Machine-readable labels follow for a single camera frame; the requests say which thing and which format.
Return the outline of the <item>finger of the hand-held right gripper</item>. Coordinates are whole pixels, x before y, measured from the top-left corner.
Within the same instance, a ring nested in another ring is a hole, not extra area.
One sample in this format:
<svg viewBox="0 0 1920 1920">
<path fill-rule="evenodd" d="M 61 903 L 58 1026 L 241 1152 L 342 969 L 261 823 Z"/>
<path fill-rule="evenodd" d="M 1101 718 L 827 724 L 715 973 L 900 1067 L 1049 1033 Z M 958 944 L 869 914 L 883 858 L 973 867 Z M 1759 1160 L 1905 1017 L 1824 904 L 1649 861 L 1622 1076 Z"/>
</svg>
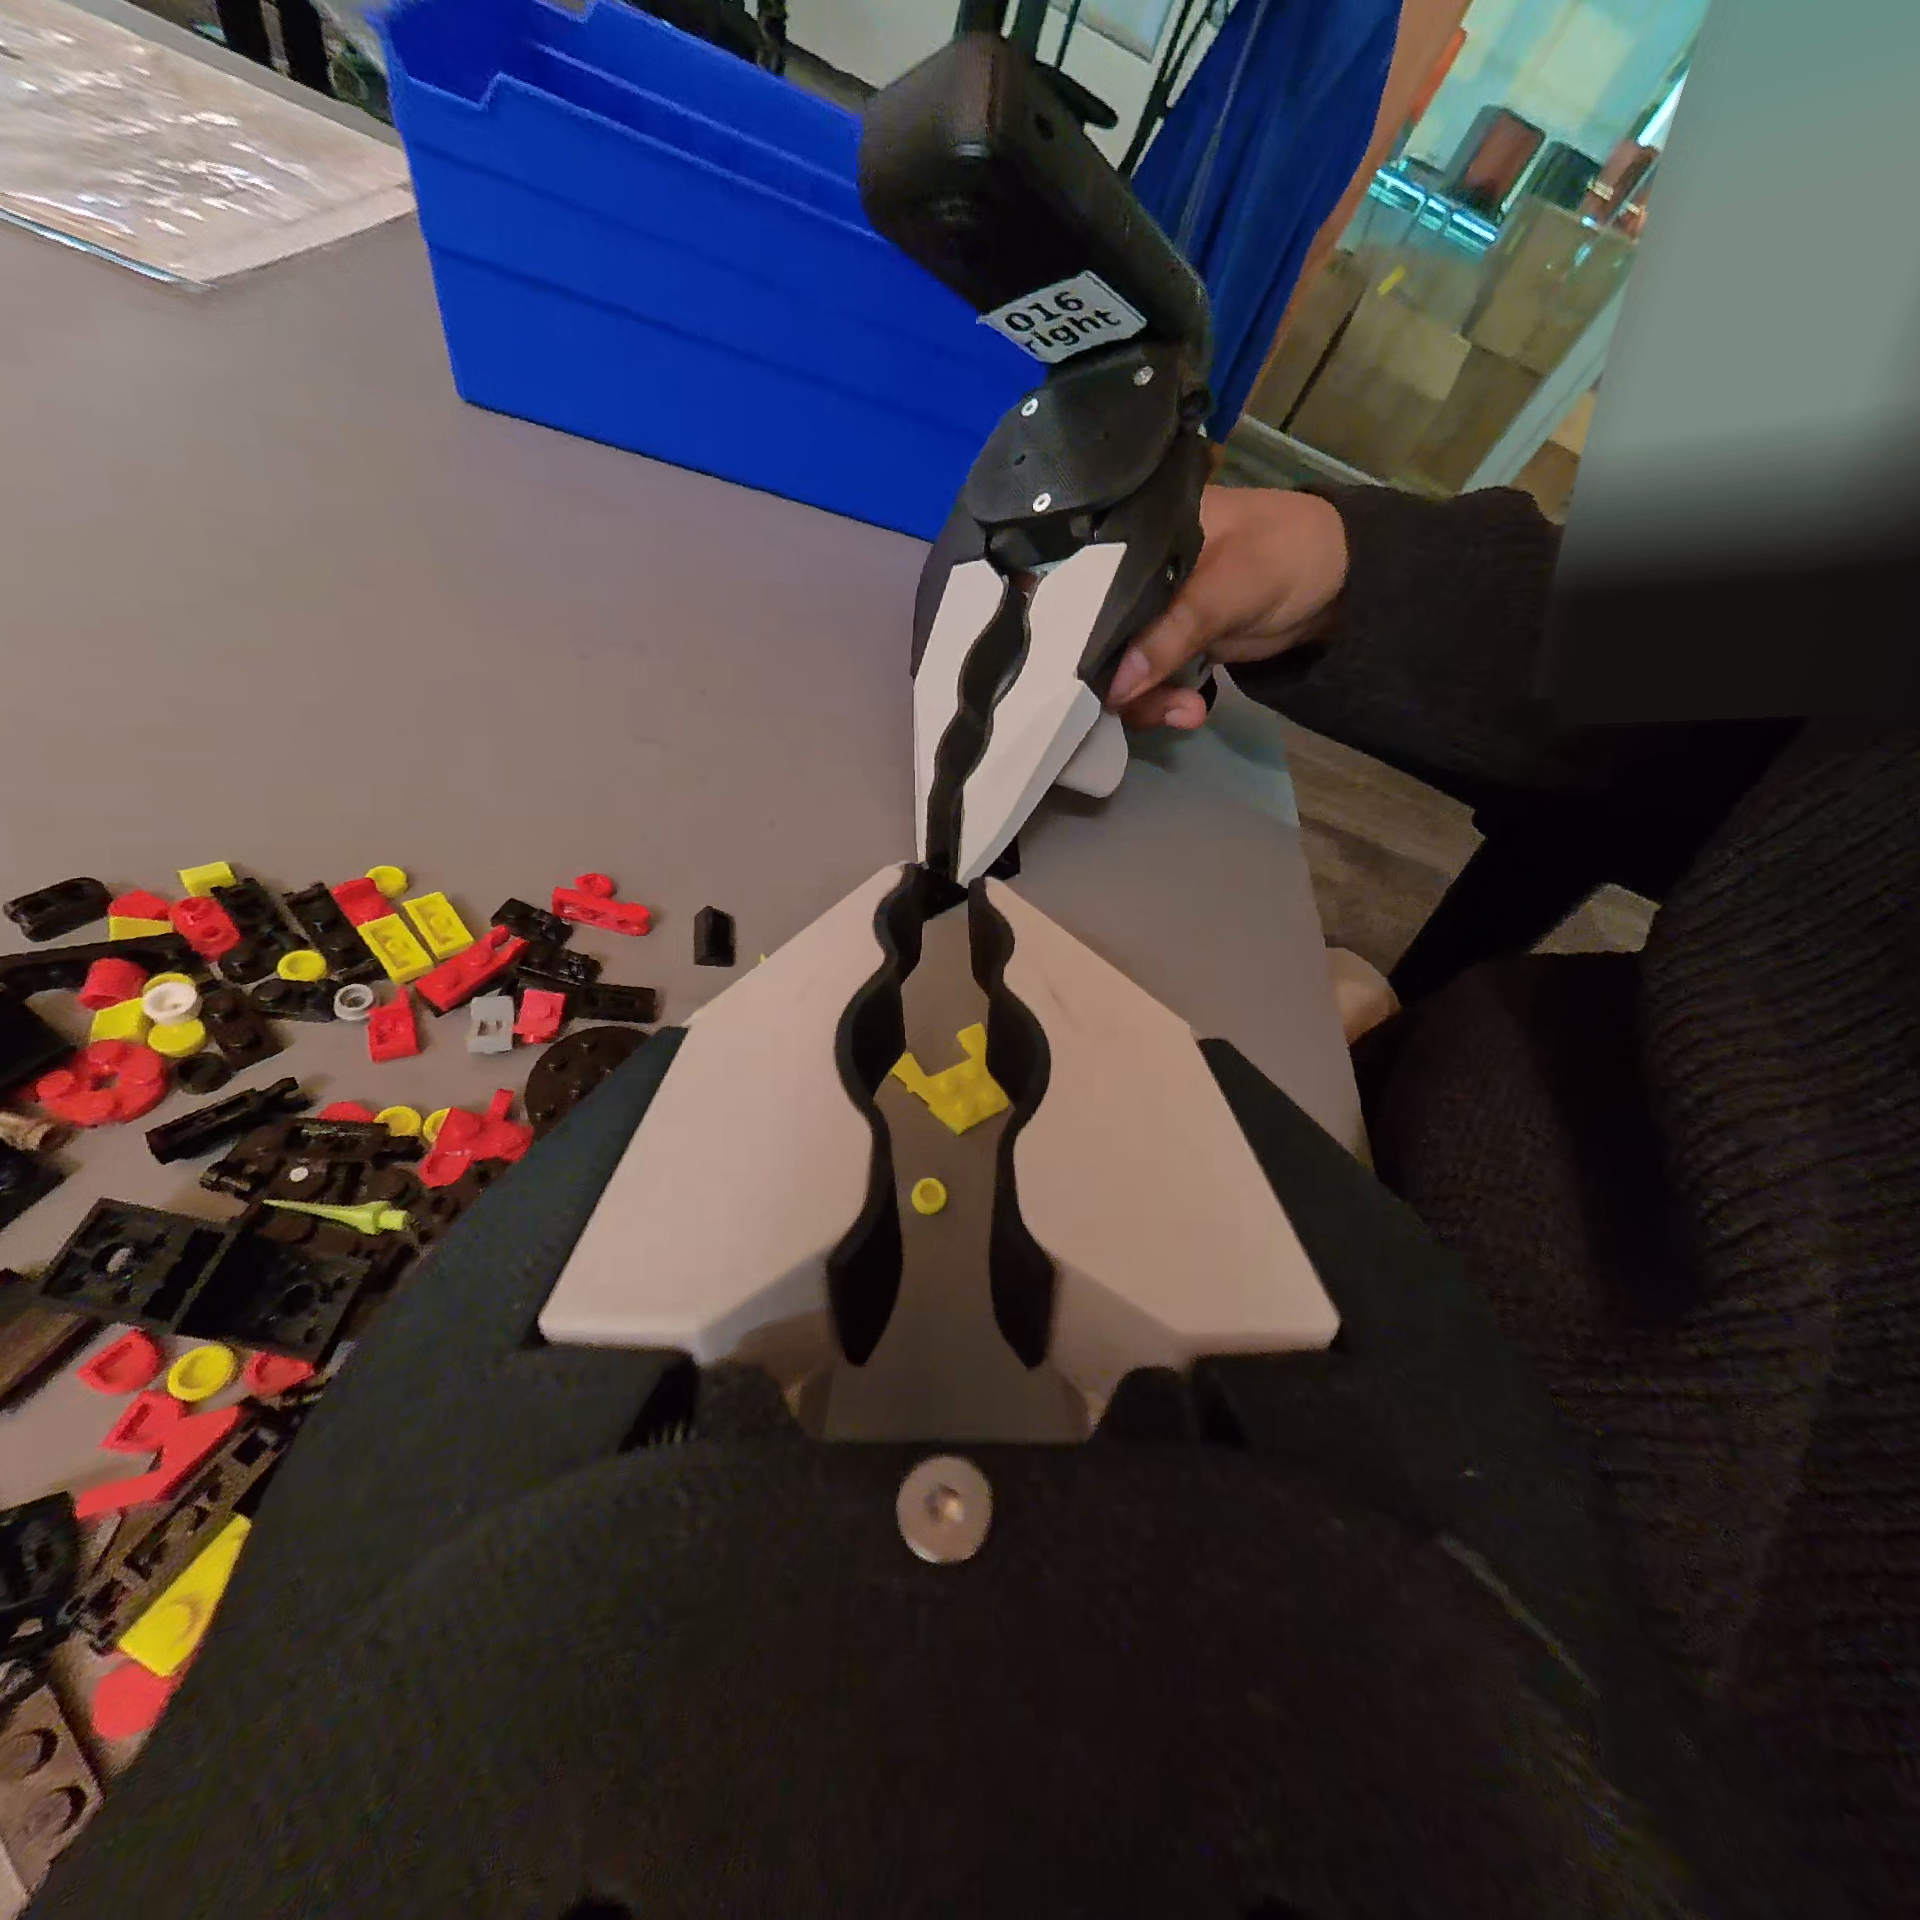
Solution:
<svg viewBox="0 0 1920 1920">
<path fill-rule="evenodd" d="M 1084 655 L 1121 561 L 1125 546 L 1088 546 L 1049 570 L 1027 600 L 1027 653 L 961 785 L 954 865 L 961 885 L 983 877 L 1027 826 L 1103 709 L 1084 680 Z"/>
<path fill-rule="evenodd" d="M 1013 839 L 1033 776 L 1025 695 L 1036 570 L 957 563 L 915 666 L 915 854 L 943 875 L 985 875 Z"/>
</svg>

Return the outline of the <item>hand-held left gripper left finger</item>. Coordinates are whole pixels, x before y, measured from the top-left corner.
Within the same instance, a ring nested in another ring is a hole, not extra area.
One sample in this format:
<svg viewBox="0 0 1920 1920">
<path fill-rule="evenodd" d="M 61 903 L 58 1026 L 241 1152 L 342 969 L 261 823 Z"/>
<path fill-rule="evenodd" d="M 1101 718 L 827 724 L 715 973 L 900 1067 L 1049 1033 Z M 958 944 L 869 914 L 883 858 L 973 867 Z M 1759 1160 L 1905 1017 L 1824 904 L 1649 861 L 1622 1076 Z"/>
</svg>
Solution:
<svg viewBox="0 0 1920 1920">
<path fill-rule="evenodd" d="M 922 865 L 881 869 L 688 1020 L 548 1344 L 754 1362 L 786 1389 L 874 1359 L 904 1263 L 877 1089 L 931 911 Z"/>
</svg>

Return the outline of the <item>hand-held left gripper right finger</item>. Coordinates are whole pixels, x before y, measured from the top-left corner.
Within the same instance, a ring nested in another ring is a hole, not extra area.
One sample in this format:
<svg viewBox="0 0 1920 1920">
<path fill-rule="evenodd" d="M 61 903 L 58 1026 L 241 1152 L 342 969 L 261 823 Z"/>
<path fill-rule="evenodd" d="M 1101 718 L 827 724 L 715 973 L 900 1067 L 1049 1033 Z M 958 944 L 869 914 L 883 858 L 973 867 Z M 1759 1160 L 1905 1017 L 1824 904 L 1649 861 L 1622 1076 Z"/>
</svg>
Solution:
<svg viewBox="0 0 1920 1920">
<path fill-rule="evenodd" d="M 1105 1408 L 1138 1370 L 1323 1354 L 1340 1330 L 1190 1021 L 999 880 L 968 903 L 995 1162 L 995 1321 Z"/>
</svg>

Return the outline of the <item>dark brown lego plate assembly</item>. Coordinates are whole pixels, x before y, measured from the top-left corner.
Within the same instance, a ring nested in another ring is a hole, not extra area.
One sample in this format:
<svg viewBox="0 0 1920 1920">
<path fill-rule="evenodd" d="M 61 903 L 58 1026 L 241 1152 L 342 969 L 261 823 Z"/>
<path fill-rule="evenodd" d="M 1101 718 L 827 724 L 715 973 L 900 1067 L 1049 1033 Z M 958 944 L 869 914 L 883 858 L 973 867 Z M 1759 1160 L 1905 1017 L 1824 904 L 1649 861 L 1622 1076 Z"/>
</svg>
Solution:
<svg viewBox="0 0 1920 1920">
<path fill-rule="evenodd" d="M 1013 880 L 1021 875 L 1021 839 L 1013 837 L 996 858 L 980 872 L 980 880 Z M 954 880 L 926 865 L 912 865 L 910 877 L 915 883 L 915 904 L 925 921 L 934 921 L 943 914 L 961 908 L 968 903 L 971 880 Z"/>
</svg>

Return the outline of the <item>pile of lego pieces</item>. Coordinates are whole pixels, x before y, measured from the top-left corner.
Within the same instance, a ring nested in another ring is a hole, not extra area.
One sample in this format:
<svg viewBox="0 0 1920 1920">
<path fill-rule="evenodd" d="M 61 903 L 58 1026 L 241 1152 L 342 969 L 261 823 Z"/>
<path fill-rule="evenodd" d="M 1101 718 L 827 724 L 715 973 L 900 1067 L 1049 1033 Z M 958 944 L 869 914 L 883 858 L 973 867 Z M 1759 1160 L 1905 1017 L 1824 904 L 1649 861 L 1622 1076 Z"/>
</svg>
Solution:
<svg viewBox="0 0 1920 1920">
<path fill-rule="evenodd" d="M 66 880 L 2 957 L 2 1915 L 157 1732 L 295 1435 L 422 1256 L 665 1011 L 606 875 Z M 272 1213 L 387 1202 L 411 1232 Z"/>
</svg>

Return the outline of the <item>person's right forearm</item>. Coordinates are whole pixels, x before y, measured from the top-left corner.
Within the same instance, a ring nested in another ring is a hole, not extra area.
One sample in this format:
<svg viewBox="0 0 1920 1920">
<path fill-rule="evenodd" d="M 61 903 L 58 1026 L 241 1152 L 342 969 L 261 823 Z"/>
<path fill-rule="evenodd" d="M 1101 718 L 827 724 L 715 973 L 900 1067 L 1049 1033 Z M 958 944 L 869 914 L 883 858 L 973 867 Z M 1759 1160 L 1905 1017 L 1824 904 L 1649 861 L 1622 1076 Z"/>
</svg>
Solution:
<svg viewBox="0 0 1920 1920">
<path fill-rule="evenodd" d="M 1718 829 L 1790 750 L 1795 718 L 1577 726 L 1535 688 L 1562 531 L 1520 490 L 1421 500 L 1379 485 L 1228 487 L 1325 501 L 1350 570 L 1309 643 L 1232 670 L 1290 724 L 1499 822 L 1531 814 Z"/>
</svg>

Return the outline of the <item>yellow lego wedge plate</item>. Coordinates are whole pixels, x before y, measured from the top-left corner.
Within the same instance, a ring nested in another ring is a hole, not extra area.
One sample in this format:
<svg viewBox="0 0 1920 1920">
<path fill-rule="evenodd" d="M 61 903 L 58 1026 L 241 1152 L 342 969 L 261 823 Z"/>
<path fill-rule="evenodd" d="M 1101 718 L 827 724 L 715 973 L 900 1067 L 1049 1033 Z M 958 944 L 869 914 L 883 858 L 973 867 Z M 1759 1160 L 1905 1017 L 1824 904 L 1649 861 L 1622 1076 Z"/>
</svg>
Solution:
<svg viewBox="0 0 1920 1920">
<path fill-rule="evenodd" d="M 957 1033 L 958 1061 L 929 1072 L 904 1052 L 892 1078 L 925 1102 L 954 1137 L 1011 1112 L 1011 1097 L 985 1067 L 985 1025 L 975 1021 Z"/>
</svg>

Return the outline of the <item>person's right hand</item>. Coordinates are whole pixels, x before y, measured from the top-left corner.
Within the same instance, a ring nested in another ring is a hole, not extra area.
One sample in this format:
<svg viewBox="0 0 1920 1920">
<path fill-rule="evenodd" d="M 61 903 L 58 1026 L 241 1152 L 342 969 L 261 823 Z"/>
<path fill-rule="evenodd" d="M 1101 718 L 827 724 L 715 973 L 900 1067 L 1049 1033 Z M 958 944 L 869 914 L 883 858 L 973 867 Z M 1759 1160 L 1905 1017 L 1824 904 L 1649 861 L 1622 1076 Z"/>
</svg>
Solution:
<svg viewBox="0 0 1920 1920">
<path fill-rule="evenodd" d="M 1336 501 L 1301 490 L 1210 485 L 1199 500 L 1202 550 L 1140 636 L 1117 661 L 1105 709 L 1130 728 L 1195 731 L 1202 661 L 1271 661 L 1317 636 L 1350 574 Z"/>
</svg>

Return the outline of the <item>blue fabric banner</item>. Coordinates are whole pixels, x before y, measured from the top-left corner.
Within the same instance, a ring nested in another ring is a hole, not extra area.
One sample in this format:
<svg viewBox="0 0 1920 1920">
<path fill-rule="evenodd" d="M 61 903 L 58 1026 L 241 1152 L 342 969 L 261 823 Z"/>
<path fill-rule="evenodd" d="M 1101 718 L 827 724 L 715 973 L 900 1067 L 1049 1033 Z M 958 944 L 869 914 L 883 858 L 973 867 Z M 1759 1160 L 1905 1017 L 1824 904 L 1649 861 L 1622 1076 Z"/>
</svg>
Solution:
<svg viewBox="0 0 1920 1920">
<path fill-rule="evenodd" d="M 1224 441 L 1290 299 L 1377 134 L 1401 4 L 1239 4 L 1147 148 L 1132 185 L 1205 282 Z"/>
</svg>

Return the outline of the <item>plain blue plastic bin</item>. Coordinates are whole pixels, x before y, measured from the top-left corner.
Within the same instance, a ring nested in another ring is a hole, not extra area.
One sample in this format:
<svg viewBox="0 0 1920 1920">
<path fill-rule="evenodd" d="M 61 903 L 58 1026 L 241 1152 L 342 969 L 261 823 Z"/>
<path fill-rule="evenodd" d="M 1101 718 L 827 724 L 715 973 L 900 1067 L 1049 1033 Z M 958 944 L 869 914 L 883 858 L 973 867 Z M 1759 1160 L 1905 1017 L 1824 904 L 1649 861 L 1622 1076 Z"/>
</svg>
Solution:
<svg viewBox="0 0 1920 1920">
<path fill-rule="evenodd" d="M 457 393 L 931 539 L 1044 372 L 868 223 L 860 122 L 625 4 L 380 32 Z"/>
</svg>

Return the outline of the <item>cardboard boxes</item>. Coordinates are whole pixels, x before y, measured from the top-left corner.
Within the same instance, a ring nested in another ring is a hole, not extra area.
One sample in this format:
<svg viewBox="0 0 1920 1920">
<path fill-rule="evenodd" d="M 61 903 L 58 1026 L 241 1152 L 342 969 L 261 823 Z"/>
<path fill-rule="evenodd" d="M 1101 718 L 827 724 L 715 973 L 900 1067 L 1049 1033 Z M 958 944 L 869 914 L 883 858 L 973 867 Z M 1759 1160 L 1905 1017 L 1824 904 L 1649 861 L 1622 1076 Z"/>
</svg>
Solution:
<svg viewBox="0 0 1920 1920">
<path fill-rule="evenodd" d="M 1382 176 L 1296 295 L 1244 424 L 1301 471 L 1565 512 L 1642 237 L 1539 195 L 1492 223 Z"/>
</svg>

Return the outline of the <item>clear plastic bag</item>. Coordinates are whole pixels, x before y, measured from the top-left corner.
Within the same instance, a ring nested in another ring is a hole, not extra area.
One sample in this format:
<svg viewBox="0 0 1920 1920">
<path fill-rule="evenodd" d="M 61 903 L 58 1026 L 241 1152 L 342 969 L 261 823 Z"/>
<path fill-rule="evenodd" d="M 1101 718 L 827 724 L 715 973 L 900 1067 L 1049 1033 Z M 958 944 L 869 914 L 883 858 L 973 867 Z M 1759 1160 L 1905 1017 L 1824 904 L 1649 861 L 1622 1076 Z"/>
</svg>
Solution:
<svg viewBox="0 0 1920 1920">
<path fill-rule="evenodd" d="M 2 5 L 2 226 L 211 288 L 415 211 L 406 157 L 116 4 Z"/>
</svg>

